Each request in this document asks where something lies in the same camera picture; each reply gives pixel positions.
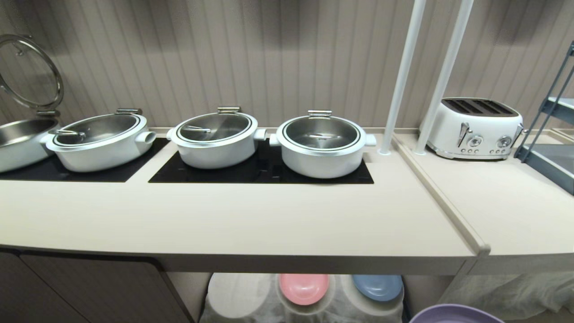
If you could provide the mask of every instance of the glass lid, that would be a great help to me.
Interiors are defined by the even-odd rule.
[[[35,110],[54,111],[64,83],[48,55],[29,37],[0,36],[0,87],[16,102]]]
[[[106,114],[71,124],[55,134],[55,143],[62,145],[84,145],[107,140],[127,132],[139,123],[139,119],[129,114]]]
[[[229,139],[251,127],[251,120],[236,113],[210,113],[193,118],[179,129],[179,136],[188,141]]]
[[[294,120],[283,129],[283,134],[294,144],[322,150],[342,149],[359,140],[359,131],[353,124],[330,117],[330,113]]]

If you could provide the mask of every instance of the white pole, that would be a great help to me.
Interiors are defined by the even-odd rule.
[[[402,95],[405,92],[406,79],[409,76],[410,62],[413,60],[414,48],[417,44],[418,32],[421,28],[422,14],[425,12],[426,0],[415,0],[413,12],[410,15],[409,31],[406,34],[405,47],[402,50],[401,65],[398,68],[397,82],[393,91],[393,100],[387,125],[385,126],[385,135],[379,153],[381,155],[390,155],[389,148],[393,138],[394,127],[397,123],[398,111],[401,108]]]
[[[452,67],[455,65],[456,54],[459,52],[460,43],[463,41],[464,31],[472,9],[474,0],[463,0],[460,4],[459,15],[456,18],[455,30],[452,32],[451,42],[448,44],[447,55],[444,58],[443,67],[440,70],[439,80],[436,83],[435,92],[430,100],[430,106],[421,125],[421,134],[418,137],[414,153],[425,154],[426,142],[429,140],[432,125],[435,122],[436,110],[439,108],[444,91],[447,89],[448,79],[451,77]]]

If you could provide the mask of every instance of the toaster knob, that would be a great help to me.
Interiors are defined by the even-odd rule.
[[[510,146],[511,142],[512,142],[512,138],[510,138],[510,136],[502,136],[497,141],[497,146],[500,148],[508,147],[508,146]]]
[[[480,136],[473,136],[467,141],[467,145],[469,147],[476,147],[482,143],[482,137]]]

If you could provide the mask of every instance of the blue plate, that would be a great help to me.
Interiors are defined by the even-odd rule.
[[[398,275],[353,275],[353,282],[363,295],[379,302],[393,300],[402,290]]]

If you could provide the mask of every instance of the white cloth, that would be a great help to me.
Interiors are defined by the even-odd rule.
[[[374,302],[360,294],[347,275],[330,276],[326,295],[310,306],[287,301],[279,290],[277,275],[224,274],[226,283],[216,275],[221,274],[214,274],[212,280],[219,283],[210,282],[200,323],[401,322],[403,293],[390,302]]]
[[[556,313],[562,307],[574,314],[574,272],[466,276],[453,282],[440,303],[476,307],[502,320]]]

